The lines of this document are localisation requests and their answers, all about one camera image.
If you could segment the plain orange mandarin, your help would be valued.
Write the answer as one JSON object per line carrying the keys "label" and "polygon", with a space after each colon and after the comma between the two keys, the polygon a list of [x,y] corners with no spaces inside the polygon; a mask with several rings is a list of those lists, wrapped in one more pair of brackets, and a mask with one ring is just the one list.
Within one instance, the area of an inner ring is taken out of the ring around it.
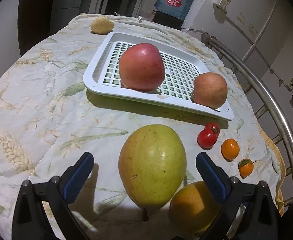
{"label": "plain orange mandarin", "polygon": [[232,138],[226,139],[221,145],[221,154],[228,161],[232,161],[233,159],[235,159],[238,156],[239,152],[240,147],[238,145],[238,142],[236,142]]}

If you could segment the white wall pipe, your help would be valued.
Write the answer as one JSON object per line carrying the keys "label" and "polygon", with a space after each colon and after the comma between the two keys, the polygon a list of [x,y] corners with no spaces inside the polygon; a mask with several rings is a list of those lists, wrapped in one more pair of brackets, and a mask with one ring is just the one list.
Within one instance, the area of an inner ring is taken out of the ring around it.
{"label": "white wall pipe", "polygon": [[254,40],[253,43],[251,44],[251,47],[248,49],[248,51],[246,52],[246,54],[243,56],[242,60],[243,60],[244,62],[249,58],[249,56],[252,54],[252,52],[256,49],[258,41],[261,39],[261,37],[262,37],[262,35],[264,34],[264,32],[265,32],[265,30],[266,30],[268,24],[269,24],[270,21],[271,21],[271,18],[272,18],[273,14],[274,14],[274,11],[275,11],[275,9],[276,9],[277,1],[278,1],[278,0],[275,0],[275,1],[274,1],[274,5],[272,6],[272,9],[271,9],[271,11],[270,11],[270,14],[269,14],[268,18],[266,19],[266,22],[264,23],[264,25],[263,25],[261,31],[258,33],[257,37],[255,38],[255,40]]}

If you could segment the stainless steel bed rail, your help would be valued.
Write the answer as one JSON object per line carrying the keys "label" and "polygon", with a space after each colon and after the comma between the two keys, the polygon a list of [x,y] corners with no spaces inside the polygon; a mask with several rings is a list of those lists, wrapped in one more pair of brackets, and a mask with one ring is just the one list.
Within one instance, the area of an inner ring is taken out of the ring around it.
{"label": "stainless steel bed rail", "polygon": [[255,112],[255,116],[259,119],[266,112],[270,113],[279,131],[278,135],[272,138],[272,141],[274,144],[282,141],[285,145],[290,164],[285,170],[285,175],[291,175],[293,181],[293,130],[279,103],[262,80],[229,48],[205,31],[201,34],[201,41],[208,48],[217,50],[219,52],[219,59],[226,58],[232,64],[231,70],[234,74],[237,72],[242,74],[247,81],[247,84],[243,88],[245,94],[253,89],[262,100],[263,106]]}

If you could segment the small wall shelf box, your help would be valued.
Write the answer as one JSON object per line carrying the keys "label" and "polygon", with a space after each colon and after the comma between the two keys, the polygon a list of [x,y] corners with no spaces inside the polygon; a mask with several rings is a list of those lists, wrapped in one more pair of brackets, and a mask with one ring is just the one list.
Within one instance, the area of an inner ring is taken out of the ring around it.
{"label": "small wall shelf box", "polygon": [[227,6],[231,3],[231,0],[213,0],[213,4],[220,10],[226,11]]}

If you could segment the yellow blanket edge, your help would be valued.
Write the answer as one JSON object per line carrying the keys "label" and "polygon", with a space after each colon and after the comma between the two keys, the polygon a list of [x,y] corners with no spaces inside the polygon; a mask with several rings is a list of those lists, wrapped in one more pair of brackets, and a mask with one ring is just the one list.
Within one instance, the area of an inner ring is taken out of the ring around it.
{"label": "yellow blanket edge", "polygon": [[259,132],[265,140],[266,149],[271,151],[272,156],[272,166],[275,172],[279,175],[279,179],[275,189],[275,204],[279,210],[281,216],[284,214],[284,199],[281,187],[285,180],[285,163],[282,157],[281,152],[279,151],[276,144],[268,137],[260,125],[258,125]]}

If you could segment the large pinkish yellow apple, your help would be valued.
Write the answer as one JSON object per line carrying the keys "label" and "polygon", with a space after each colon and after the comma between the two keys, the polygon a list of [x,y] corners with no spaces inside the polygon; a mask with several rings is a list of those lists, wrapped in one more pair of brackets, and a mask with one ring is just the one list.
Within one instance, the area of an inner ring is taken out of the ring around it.
{"label": "large pinkish yellow apple", "polygon": [[212,72],[200,74],[195,78],[193,86],[193,100],[199,105],[217,109],[227,99],[227,83],[220,74]]}

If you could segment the bitten peeled apple core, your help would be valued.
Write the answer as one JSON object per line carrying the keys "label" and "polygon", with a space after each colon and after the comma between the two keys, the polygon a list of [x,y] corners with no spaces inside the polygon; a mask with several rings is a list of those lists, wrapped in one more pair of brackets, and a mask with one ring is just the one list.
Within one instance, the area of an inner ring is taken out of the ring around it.
{"label": "bitten peeled apple core", "polygon": [[107,17],[98,17],[91,23],[91,32],[99,35],[106,35],[113,31],[114,23]]}

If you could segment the green pear with stem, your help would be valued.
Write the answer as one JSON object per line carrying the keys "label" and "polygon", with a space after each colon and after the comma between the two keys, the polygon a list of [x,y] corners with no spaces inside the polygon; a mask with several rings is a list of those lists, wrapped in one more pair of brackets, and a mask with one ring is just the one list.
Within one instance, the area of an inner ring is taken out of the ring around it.
{"label": "green pear with stem", "polygon": [[219,213],[216,203],[204,181],[196,181],[180,189],[172,198],[169,218],[181,231],[200,237]]}

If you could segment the floral bed quilt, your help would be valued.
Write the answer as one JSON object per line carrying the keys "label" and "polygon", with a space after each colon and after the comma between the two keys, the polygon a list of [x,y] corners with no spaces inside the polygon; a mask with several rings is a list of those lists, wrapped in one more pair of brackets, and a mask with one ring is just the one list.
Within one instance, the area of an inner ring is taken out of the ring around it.
{"label": "floral bed quilt", "polygon": [[[118,173],[119,152],[129,135],[149,124],[164,124],[179,135],[187,155],[187,184],[201,180],[195,157],[202,151],[197,136],[214,119],[170,108],[107,98],[90,93],[83,73],[106,36],[91,33],[98,15],[81,14],[56,34],[18,59],[0,78],[0,235],[11,239],[12,219],[24,180],[47,182],[63,174],[84,152],[95,158],[94,174],[69,206],[90,239],[171,239],[182,235],[168,220],[168,207],[142,219],[142,210],[127,196]],[[234,119],[217,120],[222,131],[208,155],[229,176],[238,161],[250,158],[255,170],[246,183],[265,180],[275,201],[279,175],[258,121],[236,76],[218,56],[189,34],[132,17],[108,16],[114,31],[137,34],[183,50],[222,75]],[[227,162],[220,144],[235,139],[240,154]]]}

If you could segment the black water dispenser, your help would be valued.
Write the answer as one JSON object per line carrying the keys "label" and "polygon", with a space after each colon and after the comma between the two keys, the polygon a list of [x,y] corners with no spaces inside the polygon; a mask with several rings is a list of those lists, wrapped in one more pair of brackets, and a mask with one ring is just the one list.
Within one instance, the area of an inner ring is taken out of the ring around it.
{"label": "black water dispenser", "polygon": [[183,24],[183,21],[179,18],[175,18],[159,11],[154,11],[153,22],[176,30],[181,30]]}

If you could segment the white perforated plastic tray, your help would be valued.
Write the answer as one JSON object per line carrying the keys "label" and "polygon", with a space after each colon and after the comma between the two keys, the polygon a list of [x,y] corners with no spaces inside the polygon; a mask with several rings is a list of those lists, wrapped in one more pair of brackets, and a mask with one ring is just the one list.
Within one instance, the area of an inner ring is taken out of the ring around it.
{"label": "white perforated plastic tray", "polygon": [[[127,89],[120,81],[120,57],[127,49],[140,43],[149,43],[157,47],[164,63],[165,79],[152,92]],[[91,59],[83,74],[83,83],[88,90],[99,95],[231,121],[234,114],[228,102],[224,102],[218,109],[211,109],[193,102],[194,79],[206,72],[208,68],[201,60],[173,46],[142,36],[113,32],[106,36]]]}

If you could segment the orange mandarin with stem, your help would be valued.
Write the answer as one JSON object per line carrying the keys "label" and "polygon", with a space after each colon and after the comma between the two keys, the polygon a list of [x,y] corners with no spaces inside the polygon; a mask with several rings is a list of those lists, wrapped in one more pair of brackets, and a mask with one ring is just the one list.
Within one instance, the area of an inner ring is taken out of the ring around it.
{"label": "orange mandarin with stem", "polygon": [[241,160],[238,164],[239,175],[242,178],[248,177],[253,172],[254,163],[255,161],[252,161],[251,159]]}

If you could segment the red apple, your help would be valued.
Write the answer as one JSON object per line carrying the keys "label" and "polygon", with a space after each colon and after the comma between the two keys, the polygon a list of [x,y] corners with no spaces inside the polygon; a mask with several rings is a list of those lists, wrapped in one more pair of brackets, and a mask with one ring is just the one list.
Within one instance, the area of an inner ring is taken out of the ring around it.
{"label": "red apple", "polygon": [[119,59],[120,81],[125,88],[150,92],[165,79],[165,67],[157,47],[149,43],[136,44]]}

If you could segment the red cherry tomato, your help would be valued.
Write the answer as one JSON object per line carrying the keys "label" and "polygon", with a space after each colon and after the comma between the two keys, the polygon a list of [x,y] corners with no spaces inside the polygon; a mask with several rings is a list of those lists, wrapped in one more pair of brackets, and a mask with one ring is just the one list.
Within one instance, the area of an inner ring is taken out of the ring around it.
{"label": "red cherry tomato", "polygon": [[216,136],[218,136],[220,134],[220,127],[218,124],[216,124],[214,122],[207,123],[205,125],[205,128],[212,130],[214,132],[214,134],[216,134]]}
{"label": "red cherry tomato", "polygon": [[212,148],[217,141],[218,135],[219,133],[215,133],[214,130],[206,128],[198,134],[198,145],[204,149]]}

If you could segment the dark wooden door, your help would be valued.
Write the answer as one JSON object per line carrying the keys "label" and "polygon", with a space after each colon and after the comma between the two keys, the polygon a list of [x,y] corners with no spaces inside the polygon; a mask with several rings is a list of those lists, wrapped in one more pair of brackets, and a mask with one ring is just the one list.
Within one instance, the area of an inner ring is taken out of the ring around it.
{"label": "dark wooden door", "polygon": [[17,33],[21,55],[49,36],[53,1],[19,0]]}

